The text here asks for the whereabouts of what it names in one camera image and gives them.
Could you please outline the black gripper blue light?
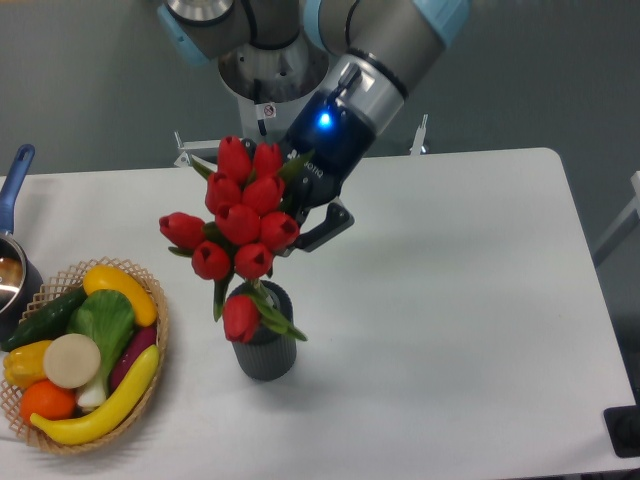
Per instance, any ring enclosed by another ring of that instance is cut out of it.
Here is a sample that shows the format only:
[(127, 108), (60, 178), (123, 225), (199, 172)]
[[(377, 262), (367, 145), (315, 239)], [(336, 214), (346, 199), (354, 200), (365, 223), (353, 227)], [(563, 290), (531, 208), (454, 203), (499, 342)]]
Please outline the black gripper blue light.
[[(311, 253), (355, 224), (355, 217), (335, 197), (374, 140), (370, 126), (356, 113), (333, 102), (328, 93), (318, 91), (311, 96), (279, 141), (284, 155), (296, 158), (313, 153), (288, 184), (292, 203), (286, 212), (296, 217), (328, 204), (325, 218), (301, 233), (280, 256), (288, 257), (294, 250)], [(241, 143), (249, 156), (255, 155), (255, 141), (242, 138)]]

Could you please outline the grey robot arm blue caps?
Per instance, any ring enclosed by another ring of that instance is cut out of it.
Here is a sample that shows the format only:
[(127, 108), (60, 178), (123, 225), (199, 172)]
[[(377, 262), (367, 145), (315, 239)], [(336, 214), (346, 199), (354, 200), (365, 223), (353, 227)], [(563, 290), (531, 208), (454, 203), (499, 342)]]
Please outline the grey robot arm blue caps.
[(215, 62), (242, 134), (308, 163), (290, 214), (325, 220), (296, 241), (313, 251), (349, 228), (346, 178), (451, 45), (467, 1), (164, 1), (167, 36), (192, 64)]

